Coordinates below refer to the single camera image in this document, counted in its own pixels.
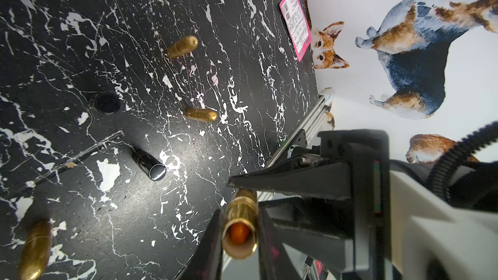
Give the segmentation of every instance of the dog illustration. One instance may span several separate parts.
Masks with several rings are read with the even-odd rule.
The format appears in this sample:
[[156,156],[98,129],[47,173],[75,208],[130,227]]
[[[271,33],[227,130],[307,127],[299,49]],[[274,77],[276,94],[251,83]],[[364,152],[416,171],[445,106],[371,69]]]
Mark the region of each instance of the dog illustration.
[[344,27],[344,22],[330,24],[322,31],[312,30],[311,37],[315,42],[312,45],[313,63],[315,69],[346,68],[348,62],[343,60],[334,51],[334,41]]
[[403,0],[386,15],[378,31],[356,38],[360,48],[377,50],[397,91],[370,103],[410,119],[430,117],[445,98],[444,70],[453,40],[483,26],[498,32],[498,0]]
[[323,89],[318,95],[323,95],[325,97],[325,117],[327,119],[327,123],[332,127],[333,130],[336,127],[336,122],[330,110],[332,109],[332,100],[334,99],[334,92],[332,88],[329,87]]
[[[410,139],[410,149],[406,153],[409,163],[435,163],[439,157],[447,152],[457,142],[438,134],[417,134]],[[479,161],[470,156],[468,161]]]

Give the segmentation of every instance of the black marble table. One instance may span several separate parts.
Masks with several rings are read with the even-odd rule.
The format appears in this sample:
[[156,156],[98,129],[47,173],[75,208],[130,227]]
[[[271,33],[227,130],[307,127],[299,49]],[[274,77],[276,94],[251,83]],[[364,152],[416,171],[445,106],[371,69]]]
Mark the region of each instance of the black marble table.
[[[298,63],[279,2],[0,0],[0,277],[16,279],[30,226],[47,218],[42,279],[173,279],[230,200],[227,178],[261,169],[317,98],[311,56]],[[164,55],[189,34],[194,52]],[[106,91],[117,114],[88,106]],[[219,120],[186,119],[188,106]],[[131,146],[167,176],[151,181]]]

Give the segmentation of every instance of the round hole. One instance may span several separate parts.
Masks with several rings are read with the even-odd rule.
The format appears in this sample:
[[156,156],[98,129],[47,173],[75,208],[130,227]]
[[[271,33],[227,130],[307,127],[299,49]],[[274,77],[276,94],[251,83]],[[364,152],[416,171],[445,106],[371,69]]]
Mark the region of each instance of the round hole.
[[103,93],[95,100],[95,108],[106,115],[118,112],[120,107],[120,99],[112,93]]

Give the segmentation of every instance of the dog ear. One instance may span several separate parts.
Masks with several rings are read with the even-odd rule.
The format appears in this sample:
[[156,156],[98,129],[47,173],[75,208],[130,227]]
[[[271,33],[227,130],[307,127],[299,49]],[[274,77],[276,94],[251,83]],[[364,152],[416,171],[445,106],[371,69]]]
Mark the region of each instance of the dog ear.
[[327,26],[327,28],[325,28],[323,32],[335,38],[337,37],[337,35],[339,35],[343,27],[344,27],[344,22],[336,22]]
[[334,61],[332,62],[332,65],[330,66],[331,68],[346,68],[349,67],[348,62],[343,60],[340,56],[337,54],[334,55]]

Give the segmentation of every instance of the orange object inside tube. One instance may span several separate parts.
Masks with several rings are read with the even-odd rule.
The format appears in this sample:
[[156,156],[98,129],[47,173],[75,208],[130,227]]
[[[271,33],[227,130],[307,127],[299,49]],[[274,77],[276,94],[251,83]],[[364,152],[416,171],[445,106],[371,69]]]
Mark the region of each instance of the orange object inside tube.
[[234,244],[246,242],[250,233],[251,229],[244,223],[234,223],[230,226],[230,240],[232,240]]

